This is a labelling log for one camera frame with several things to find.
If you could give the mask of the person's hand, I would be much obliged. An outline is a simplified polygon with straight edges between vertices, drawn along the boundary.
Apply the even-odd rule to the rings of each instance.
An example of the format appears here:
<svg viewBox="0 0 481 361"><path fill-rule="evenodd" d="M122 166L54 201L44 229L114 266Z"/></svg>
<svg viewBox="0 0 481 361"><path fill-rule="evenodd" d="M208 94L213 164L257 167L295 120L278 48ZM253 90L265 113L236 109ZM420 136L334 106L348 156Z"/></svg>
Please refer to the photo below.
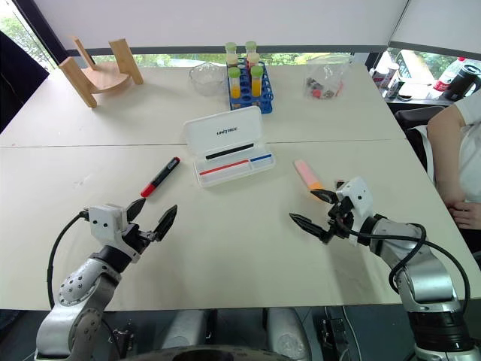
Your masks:
<svg viewBox="0 0 481 361"><path fill-rule="evenodd" d="M458 202L449 208L449 212L460 229L481 228L481 204L478 202Z"/></svg>

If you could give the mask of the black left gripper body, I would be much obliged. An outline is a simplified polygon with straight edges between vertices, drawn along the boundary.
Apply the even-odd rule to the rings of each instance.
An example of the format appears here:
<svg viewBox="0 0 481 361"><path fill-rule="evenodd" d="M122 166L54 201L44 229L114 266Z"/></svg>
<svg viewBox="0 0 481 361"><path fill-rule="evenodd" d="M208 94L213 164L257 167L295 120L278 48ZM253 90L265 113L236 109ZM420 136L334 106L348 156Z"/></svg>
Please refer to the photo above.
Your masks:
<svg viewBox="0 0 481 361"><path fill-rule="evenodd" d="M122 240L132 249L132 260L139 260L142 253L156 239L154 231L141 231L136 223L129 223L122 231Z"/></svg>

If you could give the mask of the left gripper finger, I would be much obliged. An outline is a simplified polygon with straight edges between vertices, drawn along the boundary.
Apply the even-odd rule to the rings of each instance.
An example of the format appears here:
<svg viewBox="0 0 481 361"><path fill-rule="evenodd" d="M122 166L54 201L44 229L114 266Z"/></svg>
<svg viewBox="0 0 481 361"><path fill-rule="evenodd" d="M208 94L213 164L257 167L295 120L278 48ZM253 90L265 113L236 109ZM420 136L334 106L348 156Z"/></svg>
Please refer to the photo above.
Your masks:
<svg viewBox="0 0 481 361"><path fill-rule="evenodd" d="M144 207L146 199L141 197L139 199L134 200L127 208L126 208L126 221L127 224L130 224L142 211Z"/></svg>
<svg viewBox="0 0 481 361"><path fill-rule="evenodd" d="M170 207L159 219L157 227L153 230L155 241L161 241L172 227L177 216L177 205Z"/></svg>

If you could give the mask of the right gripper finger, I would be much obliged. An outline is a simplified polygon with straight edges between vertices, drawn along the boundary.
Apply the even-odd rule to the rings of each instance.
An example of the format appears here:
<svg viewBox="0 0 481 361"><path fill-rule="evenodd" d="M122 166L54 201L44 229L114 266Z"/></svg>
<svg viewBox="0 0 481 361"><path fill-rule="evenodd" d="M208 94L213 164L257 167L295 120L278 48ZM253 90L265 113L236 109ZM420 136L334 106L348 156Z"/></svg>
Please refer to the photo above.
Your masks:
<svg viewBox="0 0 481 361"><path fill-rule="evenodd" d="M333 234L331 232L326 231L321 226L316 225L311 219L294 213L289 213L289 216L303 231L309 233L315 238L318 238L322 243L328 244L333 238Z"/></svg>
<svg viewBox="0 0 481 361"><path fill-rule="evenodd" d="M327 202L329 204L336 204L339 202L337 193L334 191L325 190L325 189L314 189L314 190L311 190L310 193L313 194L318 199L324 202Z"/></svg>

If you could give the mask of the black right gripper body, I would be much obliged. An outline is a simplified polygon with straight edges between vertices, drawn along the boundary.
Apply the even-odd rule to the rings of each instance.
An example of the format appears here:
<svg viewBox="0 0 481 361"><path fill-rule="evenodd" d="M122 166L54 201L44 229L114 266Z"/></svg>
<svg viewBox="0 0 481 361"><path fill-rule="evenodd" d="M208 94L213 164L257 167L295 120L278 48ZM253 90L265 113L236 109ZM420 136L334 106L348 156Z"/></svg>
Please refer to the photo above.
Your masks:
<svg viewBox="0 0 481 361"><path fill-rule="evenodd" d="M334 204L333 207L328 211L328 241L330 241L334 236L345 239L353 235L353 209L354 206L350 199L344 198L340 202Z"/></svg>

